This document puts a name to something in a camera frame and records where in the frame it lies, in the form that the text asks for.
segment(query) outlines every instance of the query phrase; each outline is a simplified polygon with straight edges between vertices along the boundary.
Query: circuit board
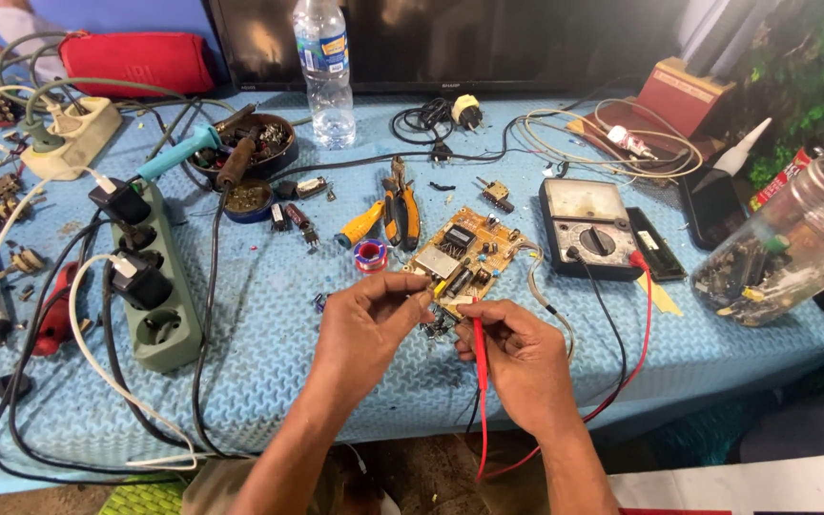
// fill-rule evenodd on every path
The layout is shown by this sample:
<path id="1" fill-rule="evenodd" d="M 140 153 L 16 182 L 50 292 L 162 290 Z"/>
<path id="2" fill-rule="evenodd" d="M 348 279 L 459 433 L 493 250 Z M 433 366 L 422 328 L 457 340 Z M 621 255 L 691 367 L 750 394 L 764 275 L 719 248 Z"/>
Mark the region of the circuit board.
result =
<path id="1" fill-rule="evenodd" d="M 497 216 L 480 216 L 463 207 L 409 259 L 402 271 L 429 275 L 435 303 L 456 320 L 462 320 L 457 304 L 470 303 L 473 297 L 484 298 L 514 257 L 516 251 L 512 252 L 512 247 L 524 240 L 519 230 L 503 226 Z M 454 290 L 451 286 L 455 281 L 461 284 Z"/>

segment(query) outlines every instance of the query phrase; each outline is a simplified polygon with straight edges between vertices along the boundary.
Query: multimeter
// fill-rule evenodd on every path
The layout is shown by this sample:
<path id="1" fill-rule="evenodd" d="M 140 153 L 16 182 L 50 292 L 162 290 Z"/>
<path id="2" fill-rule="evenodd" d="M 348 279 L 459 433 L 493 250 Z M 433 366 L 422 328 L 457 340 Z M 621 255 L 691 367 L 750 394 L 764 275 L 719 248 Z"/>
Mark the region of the multimeter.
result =
<path id="1" fill-rule="evenodd" d="M 556 273 L 587 277 L 587 269 L 567 254 L 571 247 L 578 249 L 593 278 L 635 280 L 644 273 L 628 263 L 638 247 L 612 182 L 545 179 L 539 204 Z"/>

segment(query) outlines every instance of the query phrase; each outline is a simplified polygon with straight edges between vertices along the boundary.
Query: table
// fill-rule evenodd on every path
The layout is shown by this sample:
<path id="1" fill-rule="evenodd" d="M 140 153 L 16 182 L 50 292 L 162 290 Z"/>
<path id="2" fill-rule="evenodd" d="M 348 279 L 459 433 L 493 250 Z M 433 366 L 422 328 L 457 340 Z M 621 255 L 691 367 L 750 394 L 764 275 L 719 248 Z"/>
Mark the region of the table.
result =
<path id="1" fill-rule="evenodd" d="M 259 111 L 291 120 L 303 118 L 308 112 L 304 96 L 295 93 L 241 93 L 227 101 L 235 107 L 261 102 Z M 329 151 L 316 146 L 311 126 L 299 126 L 301 152 L 295 166 L 427 149 L 401 143 L 387 129 L 395 112 L 424 101 L 425 98 L 411 96 L 356 98 L 358 139 L 351 149 Z M 561 99 L 485 99 L 485 129 L 453 134 L 448 144 L 462 154 L 478 155 L 496 150 L 500 147 L 503 127 L 510 119 L 531 109 L 566 103 Z M 165 120 L 172 119 L 177 110 L 178 107 L 159 108 Z M 221 119 L 225 115 L 222 108 L 213 105 L 206 105 L 204 113 L 197 121 Z M 95 160 L 93 168 L 108 176 L 126 179 L 159 136 L 153 117 L 126 113 L 119 134 Z M 550 137 L 556 137 L 557 146 L 567 147 L 573 153 L 601 157 L 591 146 L 567 143 L 564 134 Z M 511 147 L 523 148 L 515 138 L 509 141 Z M 503 224 L 519 228 L 525 237 L 547 247 L 537 198 L 545 165 L 542 158 L 522 151 L 510 152 L 501 161 L 489 164 L 454 159 L 451 165 L 438 166 L 426 158 L 406 159 L 407 178 L 416 181 L 423 240 L 454 212 L 468 205 L 483 215 L 497 213 Z M 319 315 L 311 301 L 318 292 L 336 291 L 360 278 L 350 254 L 328 236 L 336 234 L 350 218 L 381 197 L 380 178 L 388 173 L 388 167 L 388 162 L 383 162 L 320 173 L 332 182 L 338 199 L 330 203 L 325 195 L 318 195 L 298 203 L 324 239 L 314 254 L 307 253 L 307 246 L 297 231 L 272 234 L 268 223 L 240 226 L 223 221 L 214 315 L 216 341 L 202 385 L 209 433 L 223 449 L 258 451 L 275 434 L 304 382 L 313 357 Z M 506 215 L 488 205 L 481 197 L 481 185 L 475 181 L 475 175 L 509 186 L 515 211 Z M 571 167 L 568 176 L 624 182 L 622 176 L 576 165 Z M 25 178 L 29 185 L 36 180 L 29 172 Z M 430 188 L 429 181 L 453 184 L 457 189 L 441 193 Z M 637 205 L 645 211 L 691 272 L 706 253 L 695 249 L 688 232 L 681 228 L 685 220 L 677 208 L 675 189 L 659 190 L 643 182 L 636 181 L 621 189 L 625 205 Z M 183 255 L 197 310 L 201 312 L 210 264 L 210 213 L 217 205 L 217 196 L 196 190 L 179 169 L 168 171 L 156 184 L 166 198 L 171 221 L 188 222 L 176 226 L 173 236 Z M 36 206 L 32 221 L 16 225 L 8 237 L 34 248 L 46 258 L 54 258 L 72 234 L 87 224 L 94 209 L 87 192 L 93 187 L 93 181 L 85 176 L 77 181 L 48 185 L 49 200 Z M 112 249 L 107 232 L 99 233 L 95 252 Z M 399 268 L 397 258 L 405 261 L 409 257 L 403 252 L 392 255 L 390 268 Z M 530 261 L 526 256 L 516 258 L 489 297 L 514 299 L 543 320 L 556 324 L 525 286 Z M 9 277 L 8 282 L 17 286 L 9 295 L 14 300 L 17 320 L 28 318 L 33 307 L 32 302 L 17 300 L 17 292 L 30 283 L 40 286 L 41 279 L 40 276 Z M 98 272 L 92 283 L 99 284 L 99 281 Z M 556 276 L 545 263 L 536 273 L 536 283 L 552 304 L 565 312 L 578 334 L 571 375 L 578 404 L 582 412 L 588 412 L 618 378 L 618 345 L 587 280 Z M 664 288 L 684 316 L 660 313 L 655 308 L 647 364 L 619 396 L 618 402 L 593 421 L 591 427 L 738 389 L 777 374 L 795 374 L 824 362 L 824 313 L 811 301 L 769 327 L 751 329 L 705 311 L 693 299 L 686 282 L 670 282 Z M 644 335 L 646 295 L 634 282 L 602 282 L 601 293 L 623 335 L 629 363 L 634 364 Z M 99 288 L 90 288 L 86 297 L 79 309 L 94 318 L 100 309 Z M 120 362 L 131 391 L 195 436 L 189 408 L 193 366 L 190 364 L 165 375 L 142 369 L 131 357 L 125 316 L 116 299 L 113 322 Z M 105 364 L 100 334 L 101 330 L 96 329 L 87 340 L 94 355 Z M 0 376 L 10 373 L 16 360 L 14 342 L 0 348 Z M 34 358 L 27 373 L 33 378 L 34 390 L 19 407 L 18 423 L 29 445 L 40 452 L 61 459 L 114 466 L 128 460 L 179 453 L 179 449 L 158 442 L 137 424 L 123 399 L 101 381 L 73 345 L 64 345 L 52 357 Z M 474 366 L 457 360 L 450 338 L 429 341 L 424 334 L 414 332 L 400 346 L 383 381 L 342 428 L 339 440 L 360 442 L 458 431 L 468 421 L 475 388 Z M 494 392 L 487 398 L 486 410 L 489 419 L 506 419 Z M 18 452 L 4 422 L 0 425 L 0 452 L 7 463 L 21 470 L 56 474 Z M 82 477 L 64 471 L 60 474 L 61 477 Z M 40 486 L 45 485 L 0 472 L 0 492 Z"/>

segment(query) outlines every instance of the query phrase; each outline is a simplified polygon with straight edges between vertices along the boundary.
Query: television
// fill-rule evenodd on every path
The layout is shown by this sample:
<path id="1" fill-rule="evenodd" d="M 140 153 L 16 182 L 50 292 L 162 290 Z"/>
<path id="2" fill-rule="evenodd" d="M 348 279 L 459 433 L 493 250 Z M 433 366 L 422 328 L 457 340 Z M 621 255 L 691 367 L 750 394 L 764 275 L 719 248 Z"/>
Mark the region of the television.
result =
<path id="1" fill-rule="evenodd" d="M 206 0 L 235 87 L 303 91 L 296 0 Z M 688 0 L 340 0 L 357 93 L 563 92 L 681 51 Z"/>

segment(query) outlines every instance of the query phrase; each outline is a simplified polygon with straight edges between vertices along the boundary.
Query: bottle label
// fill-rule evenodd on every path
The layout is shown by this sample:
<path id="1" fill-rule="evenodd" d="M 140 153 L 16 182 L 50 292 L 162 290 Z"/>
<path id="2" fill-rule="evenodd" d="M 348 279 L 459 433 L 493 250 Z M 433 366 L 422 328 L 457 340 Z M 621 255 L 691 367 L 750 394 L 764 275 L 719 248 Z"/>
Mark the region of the bottle label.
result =
<path id="1" fill-rule="evenodd" d="M 349 65 L 348 39 L 342 32 L 333 38 L 298 38 L 300 63 L 308 72 L 341 72 Z"/>

